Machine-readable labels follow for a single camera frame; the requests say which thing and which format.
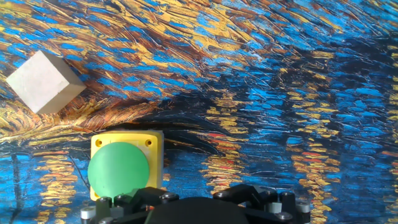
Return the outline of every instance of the black mount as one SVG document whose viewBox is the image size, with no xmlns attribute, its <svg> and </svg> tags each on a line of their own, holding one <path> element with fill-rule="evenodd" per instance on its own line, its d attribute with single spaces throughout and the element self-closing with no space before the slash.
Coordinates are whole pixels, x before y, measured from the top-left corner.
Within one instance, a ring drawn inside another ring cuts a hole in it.
<svg viewBox="0 0 398 224">
<path fill-rule="evenodd" d="M 213 198 L 184 199 L 146 187 L 134 196 L 118 195 L 113 202 L 109 197 L 99 198 L 91 215 L 83 214 L 90 207 L 82 209 L 82 224 L 310 223 L 310 204 L 296 203 L 292 192 L 257 191 L 245 184 L 217 192 Z"/>
</svg>

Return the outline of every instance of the painted backdrop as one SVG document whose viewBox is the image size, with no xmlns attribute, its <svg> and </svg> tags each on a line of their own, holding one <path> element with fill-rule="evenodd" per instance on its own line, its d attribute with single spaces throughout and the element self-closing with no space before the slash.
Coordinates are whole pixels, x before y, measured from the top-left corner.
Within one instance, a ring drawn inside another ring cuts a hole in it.
<svg viewBox="0 0 398 224">
<path fill-rule="evenodd" d="M 37 50 L 87 89 L 33 114 Z M 398 2 L 0 0 L 0 223 L 77 223 L 90 137 L 165 133 L 164 187 L 293 190 L 313 223 L 398 222 Z"/>
</svg>

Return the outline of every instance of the white cube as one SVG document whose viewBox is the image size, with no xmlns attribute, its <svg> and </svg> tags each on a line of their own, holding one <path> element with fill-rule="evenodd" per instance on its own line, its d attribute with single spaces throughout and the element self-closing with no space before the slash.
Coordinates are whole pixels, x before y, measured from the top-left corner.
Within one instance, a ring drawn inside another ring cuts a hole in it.
<svg viewBox="0 0 398 224">
<path fill-rule="evenodd" d="M 37 114 L 59 112 L 86 88 L 62 58 L 42 51 L 11 74 L 7 82 Z"/>
</svg>

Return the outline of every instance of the yellow box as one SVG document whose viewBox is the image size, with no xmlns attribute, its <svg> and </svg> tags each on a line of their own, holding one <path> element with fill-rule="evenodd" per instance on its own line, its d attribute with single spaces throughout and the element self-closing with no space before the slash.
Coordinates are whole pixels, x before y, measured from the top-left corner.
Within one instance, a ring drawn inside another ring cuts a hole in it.
<svg viewBox="0 0 398 224">
<path fill-rule="evenodd" d="M 163 181 L 163 132 L 162 131 L 108 131 L 91 138 L 91 158 L 101 147 L 112 142 L 127 142 L 137 146 L 149 164 L 149 180 L 146 187 L 161 188 Z M 90 187 L 90 198 L 99 196 Z"/>
</svg>

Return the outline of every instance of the green button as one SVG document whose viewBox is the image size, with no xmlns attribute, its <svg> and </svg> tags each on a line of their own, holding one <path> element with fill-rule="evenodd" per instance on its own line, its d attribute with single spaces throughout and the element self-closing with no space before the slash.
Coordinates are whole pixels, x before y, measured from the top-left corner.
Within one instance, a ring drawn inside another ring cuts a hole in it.
<svg viewBox="0 0 398 224">
<path fill-rule="evenodd" d="M 114 142 L 99 149 L 88 164 L 88 180 L 100 197 L 128 194 L 144 188 L 149 164 L 144 153 L 126 142 Z"/>
</svg>

